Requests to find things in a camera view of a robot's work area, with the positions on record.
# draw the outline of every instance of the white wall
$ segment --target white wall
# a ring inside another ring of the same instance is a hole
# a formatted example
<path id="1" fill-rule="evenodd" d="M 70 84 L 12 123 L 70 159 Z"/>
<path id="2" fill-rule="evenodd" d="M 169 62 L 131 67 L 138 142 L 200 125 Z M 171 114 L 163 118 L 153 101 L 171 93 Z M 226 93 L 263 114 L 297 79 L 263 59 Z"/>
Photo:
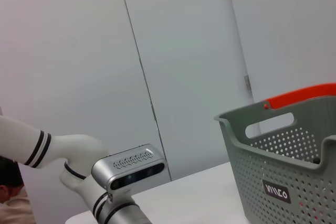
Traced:
<path id="1" fill-rule="evenodd" d="M 230 0 L 126 0 L 173 179 L 228 161 L 213 117 L 252 102 Z"/>
<path id="2" fill-rule="evenodd" d="M 335 0 L 233 0 L 255 101 L 336 80 Z"/>
<path id="3" fill-rule="evenodd" d="M 95 136 L 111 153 L 162 150 L 123 0 L 0 0 L 0 9 L 4 115 L 53 135 Z M 22 170 L 40 224 L 86 210 L 58 180 L 63 163 Z"/>

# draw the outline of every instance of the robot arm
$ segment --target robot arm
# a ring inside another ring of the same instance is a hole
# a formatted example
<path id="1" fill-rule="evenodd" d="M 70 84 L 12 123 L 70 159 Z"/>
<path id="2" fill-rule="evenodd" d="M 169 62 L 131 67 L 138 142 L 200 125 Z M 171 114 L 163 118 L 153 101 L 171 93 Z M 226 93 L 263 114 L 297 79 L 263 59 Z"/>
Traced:
<path id="1" fill-rule="evenodd" d="M 66 169 L 79 178 L 109 153 L 103 143 L 91 136 L 51 136 L 27 124 L 0 116 L 0 156 L 32 168 L 41 168 L 58 158 L 66 158 Z"/>
<path id="2" fill-rule="evenodd" d="M 166 170 L 165 160 L 151 145 L 108 156 L 103 143 L 91 136 L 51 136 L 4 116 L 0 156 L 32 168 L 66 158 L 61 182 L 83 198 L 100 224 L 151 224 L 132 191 Z"/>

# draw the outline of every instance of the silver camera housing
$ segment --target silver camera housing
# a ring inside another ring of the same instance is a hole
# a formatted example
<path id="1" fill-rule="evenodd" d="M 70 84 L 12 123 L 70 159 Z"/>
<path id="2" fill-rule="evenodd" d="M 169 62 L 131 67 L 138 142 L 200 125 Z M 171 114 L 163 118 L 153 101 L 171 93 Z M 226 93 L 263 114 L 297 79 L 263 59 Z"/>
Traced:
<path id="1" fill-rule="evenodd" d="M 151 144 L 146 144 L 98 160 L 91 174 L 102 188 L 115 195 L 137 191 L 150 177 L 166 169 L 167 163 L 161 153 Z"/>

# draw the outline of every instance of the door hinge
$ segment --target door hinge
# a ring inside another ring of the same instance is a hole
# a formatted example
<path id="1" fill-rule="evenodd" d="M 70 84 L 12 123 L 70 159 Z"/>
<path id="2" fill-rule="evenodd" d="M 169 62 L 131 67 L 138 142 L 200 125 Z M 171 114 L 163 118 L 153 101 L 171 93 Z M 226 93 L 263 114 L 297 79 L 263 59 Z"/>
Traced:
<path id="1" fill-rule="evenodd" d="M 252 88 L 251 88 L 251 82 L 250 82 L 250 78 L 249 78 L 249 76 L 244 76 L 244 79 L 245 79 L 246 89 L 247 89 L 248 91 L 252 91 Z"/>

